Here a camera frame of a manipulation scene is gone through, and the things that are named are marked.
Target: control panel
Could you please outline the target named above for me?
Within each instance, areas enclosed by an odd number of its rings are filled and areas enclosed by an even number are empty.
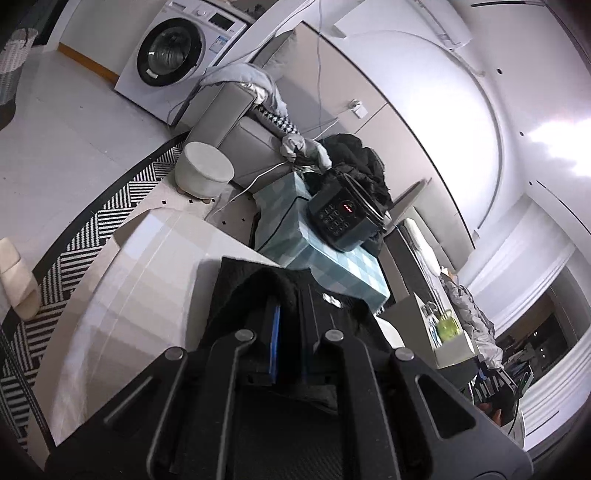
[[[319,213],[324,228],[334,237],[340,237],[357,225],[360,219],[355,215],[356,205],[351,200],[333,198]]]

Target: blue strip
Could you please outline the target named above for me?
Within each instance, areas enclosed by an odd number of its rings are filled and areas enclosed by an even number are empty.
[[[281,314],[281,307],[275,307],[275,315],[273,316],[273,330],[271,331],[271,361],[269,362],[269,375],[271,381],[277,381],[277,343],[279,339],[279,317]]]

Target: laundry basket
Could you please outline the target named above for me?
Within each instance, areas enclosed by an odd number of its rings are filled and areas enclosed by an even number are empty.
[[[7,126],[17,110],[16,94],[25,63],[38,32],[33,28],[15,30],[0,51],[0,130]]]

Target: wall outlet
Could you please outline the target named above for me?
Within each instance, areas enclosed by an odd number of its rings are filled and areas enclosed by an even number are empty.
[[[368,111],[363,106],[363,102],[361,100],[352,100],[349,104],[349,109],[357,116],[357,118],[363,118],[368,114]]]

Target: rice cooker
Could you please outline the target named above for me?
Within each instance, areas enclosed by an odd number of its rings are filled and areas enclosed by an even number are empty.
[[[307,205],[310,223],[332,248],[349,252],[384,230],[384,216],[373,198],[346,173],[325,182]]]

